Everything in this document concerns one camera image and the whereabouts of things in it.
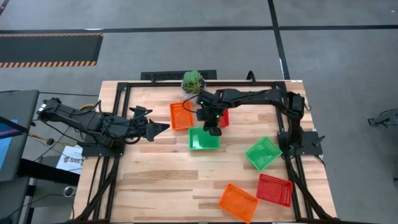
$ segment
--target butcher block tabletop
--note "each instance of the butcher block tabletop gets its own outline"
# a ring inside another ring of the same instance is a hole
[[[104,112],[113,110],[118,82],[120,81],[102,83],[99,99],[102,101]],[[306,97],[301,81],[285,83],[288,91]],[[259,91],[269,87],[212,86],[206,90],[215,92],[222,88]],[[124,91],[118,115],[122,112],[123,99]],[[132,87],[129,107],[138,105],[152,109],[153,112],[147,115],[149,119],[170,124],[169,104],[178,101],[182,101],[181,87]],[[218,150],[190,151],[188,131],[174,131],[171,128],[156,136],[154,142],[141,139],[137,144],[127,145],[119,163],[111,222],[241,222],[218,206],[228,183],[256,195],[260,173],[287,180],[285,162],[280,157],[260,172],[244,155],[264,136],[278,143],[279,126],[275,107],[243,105],[228,111],[229,126],[222,129],[221,146]],[[132,116],[133,112],[128,111],[127,118]],[[197,121],[195,114],[193,117],[195,127],[203,125]],[[314,129],[309,111],[305,112],[301,125],[304,131]],[[97,157],[89,157],[84,161],[75,197],[76,215],[86,207],[96,161]],[[302,162],[309,191],[325,211],[335,217],[335,207],[323,164],[315,156],[302,156]],[[98,188],[101,165],[102,158],[91,197]],[[298,188],[297,194],[301,216],[306,217],[302,194]],[[108,191],[105,192],[101,203],[100,218],[104,217],[107,198]],[[252,222],[288,221],[295,221],[293,205],[288,208],[263,200],[259,201],[252,219]]]

